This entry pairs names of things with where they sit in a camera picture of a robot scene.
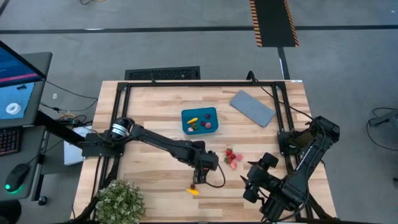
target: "keyboard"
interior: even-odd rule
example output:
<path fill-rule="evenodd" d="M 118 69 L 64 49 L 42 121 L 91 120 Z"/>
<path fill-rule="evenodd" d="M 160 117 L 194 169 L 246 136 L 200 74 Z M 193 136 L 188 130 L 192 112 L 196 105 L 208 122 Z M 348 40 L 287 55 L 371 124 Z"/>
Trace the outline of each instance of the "keyboard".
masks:
<path fill-rule="evenodd" d="M 0 129 L 0 156 L 19 152 L 21 139 L 22 127 Z"/>
<path fill-rule="evenodd" d="M 150 68 L 126 70 L 125 80 L 199 80 L 200 68 L 176 67 L 176 68 Z"/>

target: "potted plant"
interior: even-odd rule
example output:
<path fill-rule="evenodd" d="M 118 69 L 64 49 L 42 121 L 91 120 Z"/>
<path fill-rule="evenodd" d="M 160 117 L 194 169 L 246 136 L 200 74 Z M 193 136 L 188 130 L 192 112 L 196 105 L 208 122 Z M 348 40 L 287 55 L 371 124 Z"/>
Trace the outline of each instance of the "potted plant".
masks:
<path fill-rule="evenodd" d="M 126 180 L 113 180 L 98 193 L 96 221 L 106 224 L 139 223 L 145 214 L 144 195 Z"/>

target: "blue tray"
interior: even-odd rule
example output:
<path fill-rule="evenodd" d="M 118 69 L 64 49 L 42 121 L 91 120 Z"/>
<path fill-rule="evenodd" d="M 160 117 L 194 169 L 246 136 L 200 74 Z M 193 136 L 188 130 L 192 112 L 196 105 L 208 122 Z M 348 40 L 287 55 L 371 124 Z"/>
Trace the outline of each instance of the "blue tray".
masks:
<path fill-rule="evenodd" d="M 191 124 L 187 124 L 187 122 L 192 118 L 198 118 L 198 121 L 196 122 L 198 129 L 196 131 L 189 132 L 188 128 L 191 126 Z M 214 107 L 183 110 L 181 112 L 181 121 L 182 130 L 185 132 L 185 134 L 213 133 L 218 129 L 217 111 Z M 204 126 L 202 126 L 200 124 L 202 121 L 206 123 L 210 122 L 211 128 L 206 129 Z"/>

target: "concrete floor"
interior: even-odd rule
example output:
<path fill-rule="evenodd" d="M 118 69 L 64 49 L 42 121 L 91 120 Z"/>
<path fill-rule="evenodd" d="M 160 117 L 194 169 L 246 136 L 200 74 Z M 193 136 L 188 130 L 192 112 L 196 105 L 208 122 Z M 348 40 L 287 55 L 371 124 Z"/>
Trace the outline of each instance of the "concrete floor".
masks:
<path fill-rule="evenodd" d="M 398 24 L 394 0 L 289 1 L 296 26 Z M 251 25 L 248 1 L 11 0 L 0 16 L 4 29 L 88 29 Z M 396 223 L 398 152 L 373 145 L 365 124 L 371 110 L 396 108 L 398 30 L 298 31 L 299 48 L 285 49 L 291 79 L 303 80 L 312 115 L 341 127 L 340 142 L 325 156 L 333 201 L 342 220 Z M 257 48 L 254 34 L 178 32 L 134 34 L 0 35 L 20 54 L 53 53 L 49 80 L 71 91 L 97 96 L 103 80 L 120 80 L 125 69 L 201 66 L 202 79 L 281 79 L 275 48 Z M 85 108 L 81 99 L 46 85 L 42 101 L 65 109 Z M 50 116 L 58 115 L 43 109 Z M 82 114 L 93 117 L 94 108 Z M 378 142 L 397 147 L 388 125 L 372 129 Z M 52 223 L 69 218 L 78 182 L 75 169 L 46 177 L 46 207 L 23 200 L 19 223 Z"/>

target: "wooden table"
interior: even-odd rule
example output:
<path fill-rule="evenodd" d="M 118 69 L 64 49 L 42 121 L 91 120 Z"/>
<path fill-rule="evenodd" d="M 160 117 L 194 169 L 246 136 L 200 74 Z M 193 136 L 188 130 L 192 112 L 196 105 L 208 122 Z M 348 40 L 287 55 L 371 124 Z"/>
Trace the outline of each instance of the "wooden table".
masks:
<path fill-rule="evenodd" d="M 109 128 L 117 83 L 106 81 L 102 84 L 93 123 L 93 128 L 98 132 Z M 286 86 L 290 105 L 309 114 L 303 83 L 286 81 Z M 244 184 L 239 175 L 246 176 L 250 168 L 246 161 L 257 161 L 265 152 L 279 158 L 277 167 L 270 169 L 272 175 L 279 178 L 286 175 L 285 162 L 279 152 L 276 137 L 279 130 L 276 116 L 266 128 L 253 123 L 229 105 L 229 101 L 239 90 L 246 91 L 268 107 L 275 109 L 273 99 L 258 86 L 132 88 L 128 117 L 168 138 L 205 141 L 206 149 L 215 151 L 219 156 L 220 165 L 226 176 L 226 185 L 222 189 L 214 189 L 205 184 L 197 185 L 200 194 L 193 196 L 186 192 L 186 188 L 192 183 L 191 167 L 153 146 L 141 142 L 128 143 L 121 158 L 118 178 L 134 181 L 141 187 L 146 204 L 146 217 L 143 222 L 258 222 L 261 219 L 260 201 L 253 204 L 242 198 Z M 185 135 L 181 130 L 181 111 L 210 106 L 217 109 L 220 123 L 218 130 L 211 134 Z M 286 122 L 283 105 L 281 110 Z M 296 129 L 306 128 L 305 123 L 308 118 L 294 111 L 292 115 Z M 232 170 L 223 162 L 223 154 L 227 147 L 232 147 L 235 153 L 243 155 L 243 161 L 238 162 L 236 170 Z M 74 203 L 76 214 L 80 214 L 90 201 L 97 159 L 89 158 L 83 163 Z M 207 181 L 216 185 L 222 184 L 220 171 L 209 172 Z M 313 173 L 309 186 L 318 203 L 327 213 L 335 216 L 322 164 Z"/>

